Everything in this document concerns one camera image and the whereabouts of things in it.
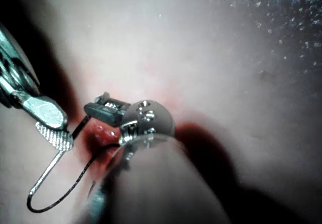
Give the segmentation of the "right arm needle driver jaw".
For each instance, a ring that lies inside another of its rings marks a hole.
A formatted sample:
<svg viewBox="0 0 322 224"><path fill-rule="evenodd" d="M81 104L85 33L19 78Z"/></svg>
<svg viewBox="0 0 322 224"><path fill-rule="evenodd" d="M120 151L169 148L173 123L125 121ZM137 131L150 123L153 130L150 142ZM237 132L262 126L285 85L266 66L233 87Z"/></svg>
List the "right arm needle driver jaw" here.
<svg viewBox="0 0 322 224"><path fill-rule="evenodd" d="M74 140L72 135L68 131L64 130L52 130L40 122L35 124L38 132L49 142L55 149L62 152L72 150L74 146Z"/></svg>
<svg viewBox="0 0 322 224"><path fill-rule="evenodd" d="M64 130L68 125L67 114L49 97L18 92L18 103L31 117L51 129Z"/></svg>

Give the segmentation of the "left arm needle driver jaw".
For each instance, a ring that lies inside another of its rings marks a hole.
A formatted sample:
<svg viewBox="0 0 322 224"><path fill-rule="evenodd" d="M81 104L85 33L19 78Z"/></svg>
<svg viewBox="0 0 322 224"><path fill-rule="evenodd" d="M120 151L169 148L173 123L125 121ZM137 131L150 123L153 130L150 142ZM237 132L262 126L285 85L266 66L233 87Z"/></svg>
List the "left arm needle driver jaw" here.
<svg viewBox="0 0 322 224"><path fill-rule="evenodd" d="M111 127L118 127L123 119L125 111L115 108L115 105L101 105L98 103L88 103L84 106L87 115L99 120Z"/></svg>
<svg viewBox="0 0 322 224"><path fill-rule="evenodd" d="M115 110L126 111L130 107L130 103L126 103L110 97L108 92L104 92L102 95L95 98L95 103L106 106Z"/></svg>

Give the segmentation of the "left arm needle driver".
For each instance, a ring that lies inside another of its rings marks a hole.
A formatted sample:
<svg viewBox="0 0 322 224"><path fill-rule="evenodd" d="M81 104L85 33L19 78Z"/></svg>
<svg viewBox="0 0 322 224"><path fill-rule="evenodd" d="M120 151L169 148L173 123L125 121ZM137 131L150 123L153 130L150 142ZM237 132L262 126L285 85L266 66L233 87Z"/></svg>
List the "left arm needle driver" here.
<svg viewBox="0 0 322 224"><path fill-rule="evenodd" d="M124 145L141 135L157 133L174 136L175 122L162 104L153 100L143 100L132 104L126 110L119 130L119 144Z"/></svg>

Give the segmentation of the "right arm needle driver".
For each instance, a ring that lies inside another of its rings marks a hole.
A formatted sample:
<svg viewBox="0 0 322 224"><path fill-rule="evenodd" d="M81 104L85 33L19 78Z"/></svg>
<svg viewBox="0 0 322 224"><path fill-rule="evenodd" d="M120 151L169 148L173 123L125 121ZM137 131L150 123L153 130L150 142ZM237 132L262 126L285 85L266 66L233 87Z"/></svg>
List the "right arm needle driver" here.
<svg viewBox="0 0 322 224"><path fill-rule="evenodd" d="M14 90L25 91L31 96L40 96L39 81L35 71L9 30L1 24L1 104L5 107L18 107L3 84Z"/></svg>

